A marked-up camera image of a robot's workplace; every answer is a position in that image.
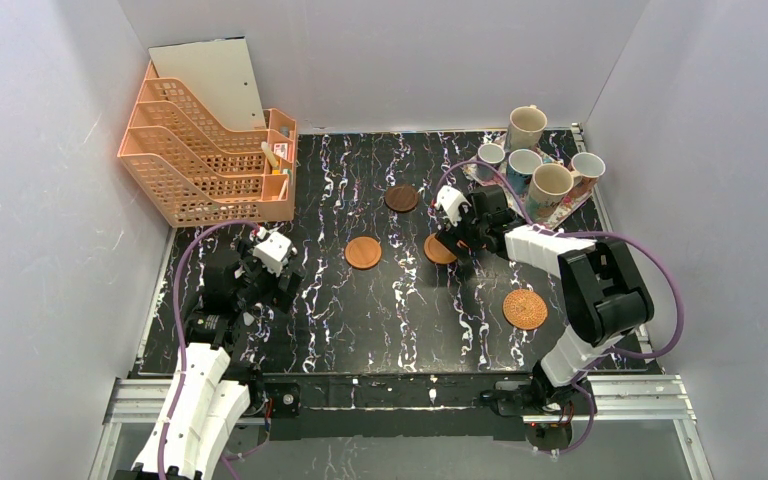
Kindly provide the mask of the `light wooden coaster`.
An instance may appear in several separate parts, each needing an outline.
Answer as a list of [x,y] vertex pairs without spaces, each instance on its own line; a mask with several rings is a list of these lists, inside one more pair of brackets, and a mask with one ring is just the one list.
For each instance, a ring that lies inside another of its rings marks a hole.
[[367,270],[379,263],[382,248],[375,238],[359,236],[348,242],[344,249],[344,256],[352,268]]
[[435,234],[430,234],[424,241],[423,251],[426,258],[437,265],[448,265],[457,260],[457,256],[448,250]]

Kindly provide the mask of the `dark wooden coaster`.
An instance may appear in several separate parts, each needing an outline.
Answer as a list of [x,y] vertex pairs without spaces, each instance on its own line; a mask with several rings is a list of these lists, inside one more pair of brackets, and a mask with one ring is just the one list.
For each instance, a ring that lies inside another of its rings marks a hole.
[[390,187],[384,195],[385,205],[397,213],[413,210],[419,203],[418,191],[411,185],[398,184]]

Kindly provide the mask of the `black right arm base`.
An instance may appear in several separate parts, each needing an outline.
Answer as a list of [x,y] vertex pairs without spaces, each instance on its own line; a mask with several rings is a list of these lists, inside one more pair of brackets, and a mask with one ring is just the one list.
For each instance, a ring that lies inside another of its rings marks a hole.
[[[584,443],[597,413],[592,388],[585,377],[577,375],[571,383],[556,387],[538,370],[524,381],[497,382],[479,394],[478,403],[500,417],[523,419],[531,449],[555,458]],[[587,420],[584,432],[575,436],[572,423],[579,406]]]

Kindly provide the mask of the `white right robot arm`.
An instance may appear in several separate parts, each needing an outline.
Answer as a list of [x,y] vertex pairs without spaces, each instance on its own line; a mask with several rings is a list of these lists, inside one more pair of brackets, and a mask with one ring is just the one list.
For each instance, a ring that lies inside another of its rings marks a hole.
[[576,238],[530,225],[498,185],[467,194],[444,185],[432,205],[442,217],[436,237],[458,258],[485,250],[560,280],[568,325],[535,365],[535,387],[550,391],[575,383],[586,367],[653,318],[654,303],[624,241]]

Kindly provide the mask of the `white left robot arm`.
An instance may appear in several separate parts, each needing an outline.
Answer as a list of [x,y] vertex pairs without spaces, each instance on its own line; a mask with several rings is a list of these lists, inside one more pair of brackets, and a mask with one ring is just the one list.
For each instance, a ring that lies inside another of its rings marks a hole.
[[265,308],[288,312],[303,279],[297,249],[261,230],[205,265],[203,290],[183,323],[184,356],[151,435],[117,479],[209,479],[247,412],[271,425],[273,399],[254,365],[233,359],[237,329]]

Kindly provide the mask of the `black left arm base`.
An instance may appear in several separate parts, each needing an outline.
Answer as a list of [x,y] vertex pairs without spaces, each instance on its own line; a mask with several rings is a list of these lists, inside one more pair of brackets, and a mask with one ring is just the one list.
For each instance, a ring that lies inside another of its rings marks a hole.
[[266,374],[257,364],[232,362],[221,377],[248,388],[248,406],[237,423],[259,425],[266,431],[275,419],[295,419],[301,412],[301,388],[295,381]]

